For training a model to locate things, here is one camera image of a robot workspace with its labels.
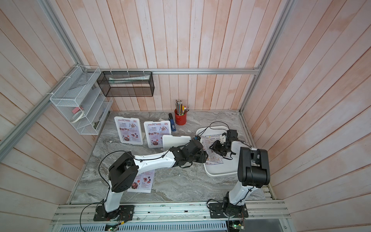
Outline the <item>Dim Sum Inn menu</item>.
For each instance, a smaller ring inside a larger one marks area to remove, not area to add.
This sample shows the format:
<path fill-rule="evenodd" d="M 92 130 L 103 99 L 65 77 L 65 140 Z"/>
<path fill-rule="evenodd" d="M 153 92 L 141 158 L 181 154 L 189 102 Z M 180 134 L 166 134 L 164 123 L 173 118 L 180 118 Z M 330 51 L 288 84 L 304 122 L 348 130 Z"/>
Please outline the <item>Dim Sum Inn menu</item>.
<path fill-rule="evenodd" d="M 208 154 L 208 158 L 206 160 L 205 165 L 217 165 L 217 164 L 224 163 L 224 159 L 220 155 L 218 155 L 217 153 L 215 153 L 214 151 L 210 149 L 210 146 L 215 141 L 220 139 L 220 135 L 221 134 L 201 136 L 201 143 L 203 145 L 203 149 Z"/>

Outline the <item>white menu holder front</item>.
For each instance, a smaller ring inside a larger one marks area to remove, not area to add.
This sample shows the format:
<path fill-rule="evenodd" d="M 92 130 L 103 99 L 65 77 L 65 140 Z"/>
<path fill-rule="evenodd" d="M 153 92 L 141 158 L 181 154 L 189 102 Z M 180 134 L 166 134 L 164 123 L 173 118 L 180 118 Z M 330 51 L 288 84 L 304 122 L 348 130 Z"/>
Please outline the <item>white menu holder front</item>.
<path fill-rule="evenodd" d="M 190 136 L 172 136 L 172 135 L 163 135 L 163 150 L 167 151 L 172 147 L 178 147 L 187 144 L 191 140 Z"/>

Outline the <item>red special menu sheet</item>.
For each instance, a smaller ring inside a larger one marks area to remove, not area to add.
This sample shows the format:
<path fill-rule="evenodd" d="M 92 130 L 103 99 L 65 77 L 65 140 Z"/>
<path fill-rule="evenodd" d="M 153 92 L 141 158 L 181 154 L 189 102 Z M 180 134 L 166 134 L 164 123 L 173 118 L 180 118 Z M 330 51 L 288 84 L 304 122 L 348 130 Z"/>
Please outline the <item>red special menu sheet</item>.
<path fill-rule="evenodd" d="M 154 182 L 154 176 L 155 170 L 138 175 L 128 189 L 128 192 L 150 193 Z"/>

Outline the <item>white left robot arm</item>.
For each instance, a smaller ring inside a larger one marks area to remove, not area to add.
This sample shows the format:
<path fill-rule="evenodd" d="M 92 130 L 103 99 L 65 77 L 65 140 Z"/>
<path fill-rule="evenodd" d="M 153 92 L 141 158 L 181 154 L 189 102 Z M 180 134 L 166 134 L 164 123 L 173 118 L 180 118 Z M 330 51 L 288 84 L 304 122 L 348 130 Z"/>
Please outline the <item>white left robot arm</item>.
<path fill-rule="evenodd" d="M 187 163 L 206 163 L 208 159 L 208 154 L 198 139 L 191 139 L 184 145 L 152 155 L 134 156 L 123 150 L 121 153 L 109 167 L 106 180 L 108 191 L 104 200 L 96 207 L 94 221 L 131 220 L 134 206 L 121 206 L 120 201 L 123 192 L 132 186 L 138 175 L 161 168 L 187 168 Z"/>

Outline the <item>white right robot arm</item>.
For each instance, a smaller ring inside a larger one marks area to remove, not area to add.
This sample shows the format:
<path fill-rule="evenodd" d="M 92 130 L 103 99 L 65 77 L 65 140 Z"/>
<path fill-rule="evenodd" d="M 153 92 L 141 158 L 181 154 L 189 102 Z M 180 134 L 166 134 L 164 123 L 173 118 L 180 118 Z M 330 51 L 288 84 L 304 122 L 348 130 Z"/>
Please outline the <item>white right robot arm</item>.
<path fill-rule="evenodd" d="M 245 200 L 255 190 L 270 182 L 268 152 L 253 148 L 238 139 L 236 130 L 227 130 L 221 139 L 215 141 L 210 149 L 225 157 L 228 153 L 238 155 L 237 177 L 235 187 L 227 192 L 223 201 L 208 200 L 207 207 L 211 218 L 248 217 Z"/>

